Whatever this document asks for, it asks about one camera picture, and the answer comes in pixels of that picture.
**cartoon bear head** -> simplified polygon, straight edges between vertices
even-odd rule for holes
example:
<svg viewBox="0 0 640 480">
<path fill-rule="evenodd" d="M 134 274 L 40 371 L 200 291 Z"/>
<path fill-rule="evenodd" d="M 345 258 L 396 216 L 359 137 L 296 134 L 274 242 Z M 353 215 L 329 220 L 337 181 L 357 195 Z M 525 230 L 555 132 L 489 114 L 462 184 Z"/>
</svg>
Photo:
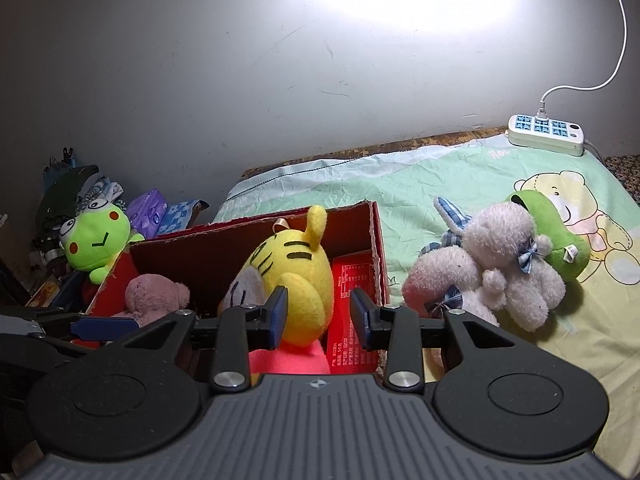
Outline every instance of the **cartoon bear head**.
<svg viewBox="0 0 640 480">
<path fill-rule="evenodd" d="M 546 195 L 556 206 L 565 225 L 572 225 L 593 216 L 598 210 L 595 197 L 575 171 L 540 173 L 527 180 L 517 181 L 513 187 L 535 189 Z"/>
</svg>

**green plush toy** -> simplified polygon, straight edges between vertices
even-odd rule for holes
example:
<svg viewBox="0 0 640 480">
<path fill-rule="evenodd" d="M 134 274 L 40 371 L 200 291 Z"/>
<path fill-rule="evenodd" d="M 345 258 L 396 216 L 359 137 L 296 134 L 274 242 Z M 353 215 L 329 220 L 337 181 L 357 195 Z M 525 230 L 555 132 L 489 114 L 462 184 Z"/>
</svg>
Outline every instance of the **green plush toy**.
<svg viewBox="0 0 640 480">
<path fill-rule="evenodd" d="M 509 195 L 508 199 L 523 206 L 533 216 L 538 234 L 551 239 L 553 250 L 545 261 L 551 265 L 564 282 L 575 280 L 589 263 L 589 242 L 569 231 L 560 218 L 553 202 L 535 189 L 523 189 Z"/>
<path fill-rule="evenodd" d="M 89 272 L 91 282 L 100 285 L 127 243 L 145 239 L 130 232 L 129 219 L 122 209 L 97 198 L 77 217 L 62 224 L 60 239 L 69 264 Z"/>
</svg>

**metal screw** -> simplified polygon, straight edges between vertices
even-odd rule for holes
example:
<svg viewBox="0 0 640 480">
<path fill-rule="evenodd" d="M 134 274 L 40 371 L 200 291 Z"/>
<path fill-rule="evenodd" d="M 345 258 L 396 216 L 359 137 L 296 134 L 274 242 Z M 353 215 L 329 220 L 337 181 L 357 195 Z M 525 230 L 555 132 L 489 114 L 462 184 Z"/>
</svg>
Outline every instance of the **metal screw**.
<svg viewBox="0 0 640 480">
<path fill-rule="evenodd" d="M 411 388 L 420 382 L 420 376 L 413 372 L 402 370 L 389 375 L 389 382 L 398 388 Z"/>
<path fill-rule="evenodd" d="M 244 384 L 246 378 L 240 372 L 220 372 L 213 377 L 213 382 L 223 388 L 235 388 Z"/>
</svg>

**cartoon bear print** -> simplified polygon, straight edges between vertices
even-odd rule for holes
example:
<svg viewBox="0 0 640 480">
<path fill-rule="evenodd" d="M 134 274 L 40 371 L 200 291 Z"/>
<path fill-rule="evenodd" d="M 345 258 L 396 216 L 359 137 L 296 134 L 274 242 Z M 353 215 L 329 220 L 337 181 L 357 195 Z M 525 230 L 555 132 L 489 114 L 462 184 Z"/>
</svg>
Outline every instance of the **cartoon bear print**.
<svg viewBox="0 0 640 480">
<path fill-rule="evenodd" d="M 598 208 L 598 202 L 580 173 L 540 173 L 517 181 L 513 187 L 516 191 L 535 189 L 546 195 L 569 231 L 589 241 L 590 262 L 578 278 L 580 282 L 588 279 L 603 263 L 617 282 L 623 285 L 640 282 L 640 264 L 628 252 L 633 245 L 631 236 Z"/>
</svg>

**power plug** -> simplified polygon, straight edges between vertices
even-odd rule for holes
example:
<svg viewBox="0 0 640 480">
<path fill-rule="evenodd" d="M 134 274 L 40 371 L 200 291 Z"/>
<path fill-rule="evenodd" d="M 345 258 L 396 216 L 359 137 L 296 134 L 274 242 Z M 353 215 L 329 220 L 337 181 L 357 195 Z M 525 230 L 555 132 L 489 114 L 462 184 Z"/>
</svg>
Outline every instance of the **power plug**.
<svg viewBox="0 0 640 480">
<path fill-rule="evenodd" d="M 528 146 L 573 156 L 581 156 L 584 151 L 582 128 L 578 124 L 566 121 L 514 115 L 509 119 L 506 135 L 509 142 L 516 146 Z"/>
</svg>

